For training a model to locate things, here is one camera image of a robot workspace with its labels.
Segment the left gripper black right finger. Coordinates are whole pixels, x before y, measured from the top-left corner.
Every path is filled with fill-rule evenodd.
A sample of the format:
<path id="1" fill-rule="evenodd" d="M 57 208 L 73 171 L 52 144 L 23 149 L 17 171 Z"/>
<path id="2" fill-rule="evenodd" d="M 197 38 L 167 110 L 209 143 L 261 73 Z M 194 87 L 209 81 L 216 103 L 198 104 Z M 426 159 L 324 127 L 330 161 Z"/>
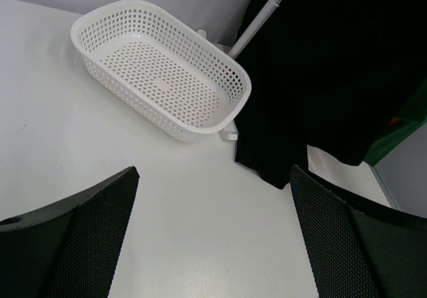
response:
<path id="1" fill-rule="evenodd" d="M 319 297 L 425 297 L 426 219 L 294 165 L 290 187 Z"/>

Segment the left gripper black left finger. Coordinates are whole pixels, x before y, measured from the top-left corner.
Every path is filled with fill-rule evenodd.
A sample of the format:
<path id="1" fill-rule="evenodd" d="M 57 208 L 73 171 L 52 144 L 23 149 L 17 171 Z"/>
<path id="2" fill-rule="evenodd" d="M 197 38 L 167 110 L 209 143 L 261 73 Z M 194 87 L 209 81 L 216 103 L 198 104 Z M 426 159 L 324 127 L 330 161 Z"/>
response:
<path id="1" fill-rule="evenodd" d="M 139 174 L 128 167 L 42 208 L 1 221 L 2 297 L 107 297 Z"/>

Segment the black t shirt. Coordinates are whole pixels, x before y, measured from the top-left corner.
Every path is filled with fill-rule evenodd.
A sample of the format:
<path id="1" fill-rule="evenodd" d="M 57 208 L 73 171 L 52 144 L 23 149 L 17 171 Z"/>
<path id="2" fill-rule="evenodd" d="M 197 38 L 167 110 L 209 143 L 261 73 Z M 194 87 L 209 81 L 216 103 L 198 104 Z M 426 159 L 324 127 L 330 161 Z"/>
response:
<path id="1" fill-rule="evenodd" d="M 237 61 L 238 163 L 278 189 L 308 146 L 359 165 L 426 82 L 426 0 L 282 0 Z"/>

